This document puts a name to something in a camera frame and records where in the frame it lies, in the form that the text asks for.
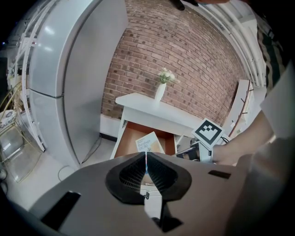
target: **flower vase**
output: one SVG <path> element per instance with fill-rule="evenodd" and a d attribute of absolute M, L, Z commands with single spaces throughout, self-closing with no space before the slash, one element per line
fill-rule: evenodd
<path fill-rule="evenodd" d="M 158 89 L 157 89 L 157 92 L 156 92 L 156 95 L 155 95 L 156 102 L 160 102 L 161 101 L 161 99 L 162 99 L 162 97 L 164 95 L 165 89 L 166 89 L 166 84 L 165 83 L 161 83 L 158 86 Z"/>

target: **wooden drawer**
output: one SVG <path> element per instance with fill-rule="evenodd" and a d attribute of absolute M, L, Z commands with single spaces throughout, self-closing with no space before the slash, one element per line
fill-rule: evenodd
<path fill-rule="evenodd" d="M 174 155 L 177 152 L 177 147 L 173 134 L 126 121 L 123 128 L 119 131 L 118 140 L 112 152 L 111 159 L 137 153 L 135 141 L 153 131 L 162 145 L 165 154 Z"/>

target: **paper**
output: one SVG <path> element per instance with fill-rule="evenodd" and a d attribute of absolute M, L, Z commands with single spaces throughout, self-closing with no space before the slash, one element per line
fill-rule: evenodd
<path fill-rule="evenodd" d="M 203 119 L 199 127 L 192 131 L 192 134 L 209 149 L 213 148 L 223 133 L 223 128 L 207 118 Z"/>
<path fill-rule="evenodd" d="M 156 152 L 165 154 L 155 132 L 152 132 L 135 141 L 139 152 Z"/>

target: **white refrigerator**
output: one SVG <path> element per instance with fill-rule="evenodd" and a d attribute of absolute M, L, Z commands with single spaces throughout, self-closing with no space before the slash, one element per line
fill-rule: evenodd
<path fill-rule="evenodd" d="M 124 0 L 60 0 L 29 67 L 30 105 L 46 150 L 79 168 L 99 138 L 107 72 L 128 24 Z"/>

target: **brick wall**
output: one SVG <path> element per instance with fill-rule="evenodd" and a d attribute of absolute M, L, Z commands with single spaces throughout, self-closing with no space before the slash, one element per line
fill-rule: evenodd
<path fill-rule="evenodd" d="M 154 97 L 157 74 L 166 67 L 179 83 L 168 83 L 163 101 L 223 124 L 239 79 L 246 79 L 230 43 L 201 15 L 181 12 L 168 0 L 126 0 L 129 25 L 113 56 L 101 112 L 121 118 L 118 96 Z"/>

